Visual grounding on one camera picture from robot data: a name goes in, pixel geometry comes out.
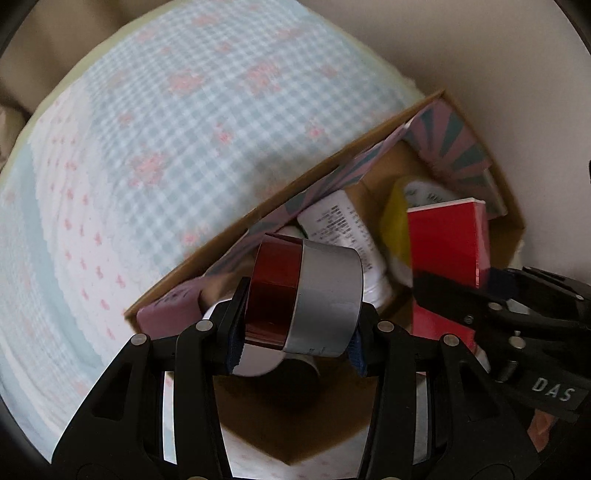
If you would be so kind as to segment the person's right hand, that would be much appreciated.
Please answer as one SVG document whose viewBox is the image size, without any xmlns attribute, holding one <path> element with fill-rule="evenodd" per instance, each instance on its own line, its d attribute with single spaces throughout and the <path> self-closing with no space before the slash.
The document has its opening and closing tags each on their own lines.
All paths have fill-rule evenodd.
<svg viewBox="0 0 591 480">
<path fill-rule="evenodd" d="M 536 409 L 528 428 L 528 435 L 537 452 L 543 451 L 549 443 L 550 431 L 558 418 L 550 413 Z"/>
</svg>

